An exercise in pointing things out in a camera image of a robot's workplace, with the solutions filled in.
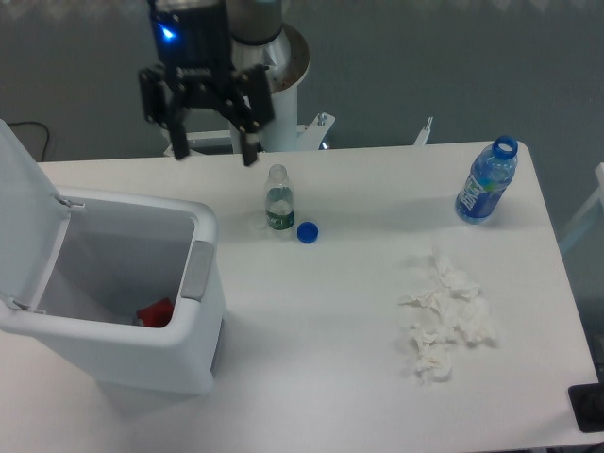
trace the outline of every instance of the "water bottle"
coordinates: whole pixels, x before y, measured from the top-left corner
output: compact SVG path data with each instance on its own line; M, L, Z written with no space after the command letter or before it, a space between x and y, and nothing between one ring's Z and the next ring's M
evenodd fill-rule
M478 155L470 176L457 196L455 211L469 224L484 222L512 182L518 158L518 142L508 135L499 137Z
M294 191L283 165L273 165L264 185L266 221L272 229L294 225Z

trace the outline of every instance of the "crumpled tissue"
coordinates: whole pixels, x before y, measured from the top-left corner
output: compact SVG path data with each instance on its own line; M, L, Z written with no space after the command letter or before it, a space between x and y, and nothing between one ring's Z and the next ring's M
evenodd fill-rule
M410 327L417 343L415 370L425 383L448 380L452 361L452 344L494 342L496 331L489 303L479 297L480 286L463 270L456 269L449 257L438 249L432 252L433 263L442 287L403 296L401 305L414 305L438 315L434 326L414 324Z

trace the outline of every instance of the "trash can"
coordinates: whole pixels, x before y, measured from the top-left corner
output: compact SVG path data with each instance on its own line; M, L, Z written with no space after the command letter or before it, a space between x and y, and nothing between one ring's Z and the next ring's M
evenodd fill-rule
M201 394L225 314L217 222L200 203L58 190L0 121L0 328L93 378ZM136 312L168 297L170 322Z

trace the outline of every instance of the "green label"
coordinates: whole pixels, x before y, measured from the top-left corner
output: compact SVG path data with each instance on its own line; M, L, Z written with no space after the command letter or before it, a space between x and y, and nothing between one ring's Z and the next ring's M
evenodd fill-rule
M294 212L285 215L278 215L266 211L266 220L272 229L287 229L294 225Z

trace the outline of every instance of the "gray floor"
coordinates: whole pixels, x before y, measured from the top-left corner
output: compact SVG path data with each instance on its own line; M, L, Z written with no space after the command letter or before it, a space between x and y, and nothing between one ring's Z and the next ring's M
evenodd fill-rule
M0 3L0 118L48 124L50 160L160 155L166 143L143 121L136 78L157 60L145 2L89 2L97 12L25 3L34 2ZM411 144L429 115L431 143L512 134L532 151L557 231L596 187L604 161L601 0L285 3L287 22L311 50L299 120L335 115L332 145ZM189 123L226 125L211 114ZM19 135L39 153L40 131ZM589 336L604 332L602 251L599 223L565 259Z

